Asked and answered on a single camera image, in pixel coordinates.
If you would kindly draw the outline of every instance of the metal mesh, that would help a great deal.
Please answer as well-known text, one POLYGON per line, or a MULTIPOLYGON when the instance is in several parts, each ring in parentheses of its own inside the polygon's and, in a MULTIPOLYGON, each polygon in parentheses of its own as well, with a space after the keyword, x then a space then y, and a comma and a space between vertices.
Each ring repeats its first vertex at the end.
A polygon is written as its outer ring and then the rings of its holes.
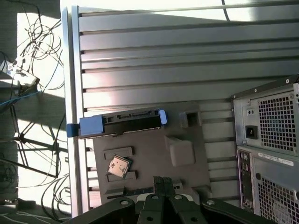
POLYGON ((299 223, 299 206, 292 191, 262 178, 258 193, 262 217, 279 224, 299 223))
POLYGON ((261 140, 264 146, 294 151, 297 146, 293 101, 289 97, 260 101, 261 140))

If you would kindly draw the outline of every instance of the floor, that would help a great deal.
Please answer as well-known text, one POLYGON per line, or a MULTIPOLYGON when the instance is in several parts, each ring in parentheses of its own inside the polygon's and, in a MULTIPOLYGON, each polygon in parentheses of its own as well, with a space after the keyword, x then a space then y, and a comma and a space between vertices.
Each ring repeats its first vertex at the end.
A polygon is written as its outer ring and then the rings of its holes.
MULTIPOLYGON (((38 5, 42 15, 43 25, 52 27, 60 19, 59 0, 31 0, 30 3, 38 5)), ((23 5, 23 7, 27 12, 29 23, 33 24, 37 19, 36 8, 30 5, 23 5)), ((6 0, 1 3, 0 18, 0 50, 5 52, 11 60, 14 60, 29 41, 27 40, 27 42, 17 47, 28 38, 27 31, 25 30, 29 28, 28 20, 21 4, 6 0)), ((59 36, 61 36, 62 33, 61 26, 54 29, 53 33, 55 34, 54 43, 59 44, 59 36)), ((56 65, 57 62, 50 56, 34 62, 34 74, 40 79, 40 83, 43 86, 50 81, 56 65)), ((7 76, 0 74, 0 79, 7 79, 7 76)), ((23 146, 28 164, 46 173, 55 174, 56 171, 57 153, 53 154, 53 162, 51 163, 52 148, 59 125, 62 123, 57 136, 59 158, 61 161, 59 177, 68 174, 65 120, 62 121, 65 112, 64 87, 56 90, 48 89, 59 87, 63 81, 63 69, 61 66, 58 66, 44 93, 38 93, 31 97, 21 99, 15 105, 20 132, 24 132, 27 140, 23 146)), ((9 98, 9 94, 9 88, 1 89, 0 102, 5 102, 9 98)), ((2 127, 2 131, 0 132, 1 139, 12 138, 14 136, 13 123, 9 110, 1 115, 0 126, 2 127)), ((6 159, 22 163, 22 158, 17 152, 17 144, 15 142, 1 143, 0 153, 3 154, 6 159)), ((23 168, 18 168, 17 174, 19 179, 15 180, 9 189, 0 190, 0 200, 20 198, 26 201, 35 201, 35 209, 25 211, 45 216, 41 209, 41 198, 45 190, 50 186, 44 194, 43 204, 45 207, 51 208, 53 198, 52 191, 55 183, 52 185, 45 185, 45 183, 53 181, 54 178, 23 168), (18 191, 14 193, 16 185, 18 185, 18 191)), ((70 200, 68 177, 65 176, 65 178, 61 179, 57 187, 61 182, 63 182, 60 188, 63 189, 61 193, 62 198, 67 203, 70 200)), ((4 186, 4 183, 0 183, 1 189, 4 188, 4 186)), ((57 215, 59 217, 69 216, 71 211, 69 205, 61 205, 59 208, 62 212, 67 214, 67 216, 64 216, 58 212, 57 215)), ((28 216, 7 215, 7 217, 28 224, 42 223, 42 221, 28 216)), ((57 223, 55 221, 52 222, 50 219, 44 220, 48 223, 57 223)), ((12 223, 12 221, 0 216, 0 223, 12 223)))

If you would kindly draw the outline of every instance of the black cable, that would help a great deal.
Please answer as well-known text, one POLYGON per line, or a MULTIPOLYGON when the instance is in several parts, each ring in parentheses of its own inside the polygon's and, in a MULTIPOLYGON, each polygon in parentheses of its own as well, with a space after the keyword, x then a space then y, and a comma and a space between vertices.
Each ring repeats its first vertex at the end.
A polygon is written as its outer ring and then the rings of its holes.
POLYGON ((62 181, 61 181, 61 183, 60 183, 60 185, 59 185, 59 187, 58 187, 57 190, 56 190, 56 186, 58 185, 59 181, 56 182, 56 184, 55 184, 55 186, 54 186, 54 188, 53 188, 53 199, 52 199, 52 203, 51 203, 51 210, 52 210, 52 214, 53 214, 53 216, 54 216, 56 219, 58 219, 58 216, 57 216, 57 214, 56 214, 56 212, 55 212, 54 201, 59 202, 59 200, 58 200, 56 194, 57 194, 57 191, 61 188, 62 184, 67 180, 67 178, 68 178, 68 176, 66 176, 64 179, 62 179, 62 181))
POLYGON ((12 187, 12 185, 17 181, 18 183, 18 174, 17 174, 17 168, 12 165, 12 164, 6 164, 3 162, 0 162, 1 170, 2 172, 0 173, 0 176, 2 177, 4 182, 8 182, 7 186, 1 187, 1 193, 0 194, 5 194, 5 193, 10 193, 14 194, 18 191, 17 188, 12 187), (7 190, 10 188, 15 188, 14 191, 8 192, 7 190))
MULTIPOLYGON (((222 3, 223 6, 225 6, 225 0, 221 0, 221 3, 222 3)), ((228 16, 228 11, 226 10, 226 8, 223 9, 223 12, 224 12, 226 21, 230 22, 230 19, 229 19, 229 16, 228 16)))
MULTIPOLYGON (((29 2, 24 2, 24 1, 21 1, 21 0, 6 0, 6 1, 9 1, 9 2, 12 2, 12 3, 19 3, 21 5, 28 5, 28 6, 33 6, 36 8, 37 10, 37 14, 38 14, 38 20, 40 23, 42 23, 42 19, 41 19, 41 11, 39 9, 39 7, 35 4, 32 4, 32 3, 29 3, 29 2)), ((39 38, 39 36, 43 33, 43 30, 41 30, 40 34, 35 38, 39 38)))
POLYGON ((44 206, 44 204, 43 204, 43 198, 44 198, 46 192, 48 191, 48 189, 49 189, 54 183, 58 182, 58 181, 61 180, 61 179, 67 178, 68 176, 69 176, 69 175, 67 174, 67 175, 65 175, 65 176, 63 176, 63 177, 61 177, 61 178, 58 178, 57 180, 53 181, 53 182, 46 188, 46 190, 43 192, 43 195, 42 195, 42 198, 41 198, 41 207, 42 207, 42 210, 44 211, 44 213, 45 213, 49 218, 51 218, 51 219, 53 219, 53 220, 55 220, 55 221, 57 221, 57 222, 60 222, 60 223, 62 223, 63 221, 59 220, 58 218, 54 217, 53 215, 51 215, 50 213, 47 212, 47 210, 46 210, 46 208, 45 208, 45 206, 44 206))

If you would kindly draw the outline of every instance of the sunlight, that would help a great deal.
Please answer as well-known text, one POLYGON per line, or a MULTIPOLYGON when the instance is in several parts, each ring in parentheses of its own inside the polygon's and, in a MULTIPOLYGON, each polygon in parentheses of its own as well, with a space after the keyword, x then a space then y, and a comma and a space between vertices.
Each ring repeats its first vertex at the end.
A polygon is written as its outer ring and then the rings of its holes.
MULTIPOLYGON (((29 121, 25 120, 18 120, 19 129, 22 132, 29 124, 29 121)), ((53 128, 53 133, 56 135, 57 128, 53 128)), ((28 132, 25 134, 25 138, 29 140, 34 140, 37 143, 25 143, 25 153, 26 157, 28 159, 29 166, 42 170, 46 173, 50 172, 51 174, 55 174, 56 170, 56 155, 54 154, 53 159, 54 162, 52 163, 52 166, 50 164, 51 161, 51 148, 47 148, 45 146, 41 146, 38 144, 38 142, 48 144, 51 147, 53 145, 53 138, 50 134, 50 128, 46 125, 33 125, 28 132)), ((59 147, 61 149, 67 149, 67 143, 66 143, 66 131, 60 130, 58 135, 58 143, 59 147)), ((64 162, 65 157, 67 157, 67 152, 60 152, 60 160, 62 161, 62 167, 61 167, 61 175, 68 173, 68 164, 64 162)), ((22 159, 20 154, 18 155, 18 162, 22 163, 22 159)), ((22 198, 23 200, 33 200, 36 201, 36 204, 41 204, 41 197, 43 192, 45 191, 46 187, 48 186, 41 186, 41 187, 34 187, 34 188, 23 188, 23 187, 29 187, 29 186, 36 186, 38 184, 41 184, 43 180, 45 180, 46 176, 24 169, 24 168, 18 168, 18 176, 19 176, 19 198, 22 198)), ((48 183, 50 181, 54 180, 52 177, 47 177, 47 180, 44 183, 48 183)), ((68 186, 69 182, 66 181, 64 183, 64 186, 68 186)), ((52 188, 48 191, 44 198, 44 205, 47 207, 51 207, 52 202, 52 188)), ((64 210, 66 212, 70 212, 69 206, 61 206, 61 210, 64 210)))
MULTIPOLYGON (((31 31, 34 30, 34 28, 36 28, 37 32, 40 31, 40 27, 38 26, 38 20, 37 20, 37 14, 35 13, 18 13, 17 15, 17 53, 18 55, 21 54, 21 52, 24 50, 24 48, 26 47, 26 45, 30 42, 30 39, 28 37, 28 32, 27 30, 29 30, 29 28, 31 28, 31 31)), ((41 20, 43 25, 51 28, 54 24, 57 23, 58 19, 55 18, 51 18, 48 16, 41 16, 41 20)), ((51 44, 53 43, 54 48, 56 46, 59 46, 59 36, 62 36, 62 28, 61 26, 54 29, 53 33, 55 34, 54 36, 47 36, 44 40, 43 43, 41 44, 42 49, 47 49, 48 45, 47 44, 51 44)), ((30 52, 32 52, 31 50, 29 50, 29 53, 27 55, 25 55, 25 63, 24 63, 24 67, 25 69, 28 69, 30 66, 30 60, 31 60, 31 54, 30 52)), ((57 55, 52 54, 54 57, 58 58, 60 54, 60 51, 58 51, 57 55)), ((60 98, 64 98, 64 88, 60 88, 59 90, 48 90, 48 89, 52 89, 55 87, 60 86, 63 81, 64 81, 64 73, 63 73, 63 68, 59 65, 55 71, 55 74, 53 75, 53 72, 55 70, 57 66, 57 61, 51 57, 51 56, 47 56, 45 59, 42 60, 34 60, 34 64, 33 64, 33 73, 36 77, 38 77, 40 79, 40 84, 43 86, 46 86, 47 83, 51 80, 50 84, 47 86, 47 89, 45 91, 45 93, 52 95, 52 96, 56 96, 56 97, 60 97, 60 98)))

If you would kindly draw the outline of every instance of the slotted aluminum panel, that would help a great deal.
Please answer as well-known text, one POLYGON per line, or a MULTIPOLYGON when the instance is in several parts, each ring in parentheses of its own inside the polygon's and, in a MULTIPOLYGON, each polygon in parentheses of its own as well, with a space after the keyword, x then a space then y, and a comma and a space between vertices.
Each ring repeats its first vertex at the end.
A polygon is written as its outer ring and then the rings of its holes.
POLYGON ((293 100, 289 96, 261 99, 258 109, 262 146, 293 152, 297 146, 293 100))
MULTIPOLYGON (((85 0, 77 2, 92 8, 72 9, 66 2, 61 1, 67 123, 191 100, 224 110, 218 100, 298 72, 299 4, 294 1, 227 0, 223 6, 220 0, 172 5, 85 0)), ((230 119, 209 118, 203 129, 208 144, 235 139, 230 119)), ((99 190, 88 185, 87 172, 95 168, 86 167, 88 144, 68 139, 73 217, 95 207, 89 191, 99 190)), ((230 162, 235 162, 230 153, 209 159, 223 171, 230 162)), ((236 177, 211 176, 213 195, 235 200, 236 177)))
POLYGON ((279 224, 299 223, 294 192, 266 178, 258 184, 261 216, 279 224))

